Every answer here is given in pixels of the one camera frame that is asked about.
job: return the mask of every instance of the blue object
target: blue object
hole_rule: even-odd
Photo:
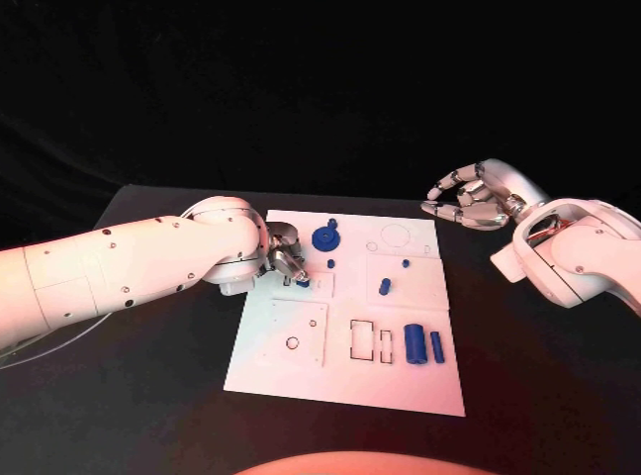
[[[445,353],[442,352],[442,341],[439,340],[439,332],[431,332],[432,352],[435,353],[435,362],[445,362]]]
[[[337,232],[337,221],[334,218],[330,218],[327,226],[323,226],[314,231],[311,236],[311,244],[314,248],[321,252],[330,252],[338,246],[338,232]]]
[[[389,286],[392,285],[392,281],[389,279],[382,279],[382,284],[380,284],[380,295],[388,295],[389,293]]]
[[[411,364],[425,364],[428,362],[428,351],[425,349],[424,326],[409,324],[403,327],[403,338],[406,341],[406,361]]]

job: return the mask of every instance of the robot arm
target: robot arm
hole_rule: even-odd
[[[189,289],[223,295],[278,268],[298,281],[297,230],[266,226],[249,204],[214,197],[165,216],[0,252],[0,349],[59,327]]]
[[[424,210],[484,231],[499,229],[513,218],[513,240],[491,255],[509,281],[527,277],[545,297],[566,308],[610,292],[641,317],[641,223],[600,201],[550,201],[499,160],[471,166],[474,176],[461,172],[471,169],[465,167],[438,183]],[[460,177],[474,181],[458,190],[458,208],[432,200],[463,181]]]

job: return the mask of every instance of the black table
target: black table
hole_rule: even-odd
[[[180,214],[213,194],[262,214],[428,217],[411,201],[128,186],[98,225]],[[0,474],[232,473],[328,450],[506,473],[641,473],[641,321],[611,296],[566,310],[506,282],[488,255],[510,232],[438,221],[465,418],[225,392],[245,296],[201,282],[0,374]]]

